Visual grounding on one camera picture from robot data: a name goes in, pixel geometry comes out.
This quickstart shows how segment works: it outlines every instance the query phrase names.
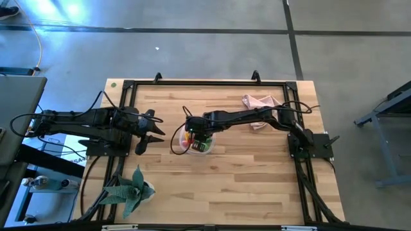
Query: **butcher block tabletop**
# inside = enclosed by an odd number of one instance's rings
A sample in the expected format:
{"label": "butcher block tabletop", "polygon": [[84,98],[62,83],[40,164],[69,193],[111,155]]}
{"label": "butcher block tabletop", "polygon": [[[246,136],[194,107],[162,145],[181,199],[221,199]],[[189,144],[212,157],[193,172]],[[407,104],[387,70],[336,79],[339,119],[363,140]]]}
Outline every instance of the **butcher block tabletop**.
{"label": "butcher block tabletop", "polygon": [[[123,82],[124,79],[108,79],[105,86],[105,92],[116,105],[120,102]],[[297,86],[300,101],[311,107],[318,105],[312,81],[297,81]],[[133,137],[130,154],[125,159],[123,178],[131,179],[139,165],[144,179],[154,185],[156,193],[150,202],[140,205],[126,219],[122,217],[124,203],[119,204],[115,223],[304,224],[295,164],[288,152],[287,132],[269,125],[253,130],[249,124],[243,124],[216,133],[216,144],[210,154],[175,155],[170,150],[171,136],[186,118],[182,106],[189,108],[194,116],[213,110],[246,110],[241,101],[244,94],[256,99],[273,96],[284,102],[281,87],[138,86],[134,106],[140,113],[154,109],[155,116],[164,120],[157,126],[166,135],[154,134],[164,142],[149,144],[141,156],[134,154],[139,138]],[[110,104],[103,98],[101,106],[109,107]],[[303,118],[305,127],[314,133],[324,131],[320,107],[313,108],[313,113],[304,114]],[[180,151],[178,136],[173,147]],[[84,174],[94,158],[87,161]],[[85,210],[102,190],[107,161],[108,157],[102,157],[91,169],[84,190]],[[313,159],[312,162],[319,194],[335,215],[344,220],[331,165],[322,159]],[[308,204],[314,218],[310,196]],[[73,219],[79,217],[80,200],[77,200]]]}

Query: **toy plant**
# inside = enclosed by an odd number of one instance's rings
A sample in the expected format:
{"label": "toy plant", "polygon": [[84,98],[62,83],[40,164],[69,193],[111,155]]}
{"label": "toy plant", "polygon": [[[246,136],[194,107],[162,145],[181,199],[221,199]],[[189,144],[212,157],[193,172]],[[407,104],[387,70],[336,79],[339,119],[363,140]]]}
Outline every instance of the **toy plant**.
{"label": "toy plant", "polygon": [[142,201],[148,201],[154,195],[153,186],[144,181],[140,167],[133,173],[132,180],[118,176],[119,186],[104,187],[111,195],[100,201],[100,204],[126,203],[123,211],[123,219],[132,213]]}

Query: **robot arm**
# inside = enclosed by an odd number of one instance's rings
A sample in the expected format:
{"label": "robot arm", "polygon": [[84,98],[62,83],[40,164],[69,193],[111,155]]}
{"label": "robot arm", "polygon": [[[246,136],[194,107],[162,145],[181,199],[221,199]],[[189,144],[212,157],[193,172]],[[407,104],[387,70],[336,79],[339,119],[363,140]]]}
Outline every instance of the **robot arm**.
{"label": "robot arm", "polygon": [[154,110],[148,110],[145,114],[139,114],[139,111],[133,107],[124,107],[121,110],[114,107],[98,108],[82,113],[45,110],[35,115],[33,130],[29,135],[43,137],[65,133],[88,137],[90,140],[79,141],[79,143],[110,155],[116,150],[128,152],[127,138],[131,134],[141,138],[136,146],[136,154],[141,155],[146,151],[148,143],[163,141],[152,135],[147,136],[147,132],[165,135],[155,125],[156,121],[161,121],[153,117],[154,113]]}
{"label": "robot arm", "polygon": [[[278,111],[278,120],[272,115],[273,110]],[[216,110],[206,112],[202,117],[188,116],[185,130],[194,136],[194,143],[201,144],[216,132],[222,132],[234,125],[255,122],[265,122],[277,130],[290,132],[303,146],[313,145],[312,131],[302,128],[295,120],[292,108],[285,106],[262,107],[239,112]],[[202,145],[195,145],[193,149],[202,151]]]}

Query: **pink cloth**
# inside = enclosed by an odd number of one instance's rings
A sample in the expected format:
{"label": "pink cloth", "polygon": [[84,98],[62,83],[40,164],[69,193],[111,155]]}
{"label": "pink cloth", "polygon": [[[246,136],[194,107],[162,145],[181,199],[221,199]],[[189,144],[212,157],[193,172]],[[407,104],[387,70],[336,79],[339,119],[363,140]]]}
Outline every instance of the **pink cloth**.
{"label": "pink cloth", "polygon": [[[278,100],[276,100],[272,96],[266,96],[262,99],[256,99],[256,98],[253,98],[252,96],[250,96],[249,94],[246,94],[246,95],[243,96],[242,101],[245,104],[245,106],[247,106],[248,109],[262,108],[264,106],[274,107],[274,106],[280,105],[280,102],[278,102]],[[277,117],[277,111],[276,110],[273,110],[273,116]],[[262,128],[266,124],[267,123],[263,123],[263,122],[250,123],[251,127],[254,130]]]}

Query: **concrete floor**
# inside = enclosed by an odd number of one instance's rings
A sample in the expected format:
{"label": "concrete floor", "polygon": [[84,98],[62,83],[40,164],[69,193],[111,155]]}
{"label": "concrete floor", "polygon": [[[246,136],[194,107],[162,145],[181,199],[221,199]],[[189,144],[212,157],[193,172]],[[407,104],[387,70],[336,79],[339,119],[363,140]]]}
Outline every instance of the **concrete floor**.
{"label": "concrete floor", "polygon": [[[280,0],[100,1],[20,2],[36,24],[287,29]],[[410,1],[288,2],[296,30],[411,30]],[[25,23],[19,15],[0,25]],[[49,80],[43,108],[84,110],[107,78],[153,78],[156,72],[165,78],[249,79],[257,69],[266,80],[296,80],[288,35],[39,33],[40,75]],[[375,180],[388,176],[378,140],[372,126],[359,129],[353,121],[411,79],[411,37],[296,36],[296,41],[304,79],[315,82],[324,126],[341,136],[333,149],[346,220],[410,230],[411,185],[375,188]],[[33,67],[39,57],[33,32],[1,31],[0,54],[0,66]]]}

